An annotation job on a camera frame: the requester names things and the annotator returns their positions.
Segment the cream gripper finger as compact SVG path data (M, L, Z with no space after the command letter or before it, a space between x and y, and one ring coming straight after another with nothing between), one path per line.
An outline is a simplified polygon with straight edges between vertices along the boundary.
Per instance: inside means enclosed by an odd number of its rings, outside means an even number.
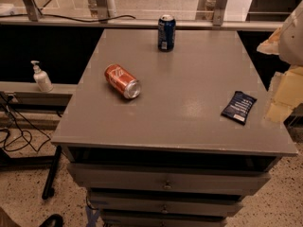
M265 118L282 123L303 103L303 67L292 65L286 72L275 72L268 91Z
M277 28L271 36L257 47L257 51L266 55L279 54L281 28Z

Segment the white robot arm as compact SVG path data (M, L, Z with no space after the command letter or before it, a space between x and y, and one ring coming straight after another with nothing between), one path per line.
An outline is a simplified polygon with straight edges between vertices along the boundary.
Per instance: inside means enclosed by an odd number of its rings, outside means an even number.
M257 47L266 55L278 55L290 68L272 78L269 106L265 117L283 122L303 103L303 1L285 20L282 27Z

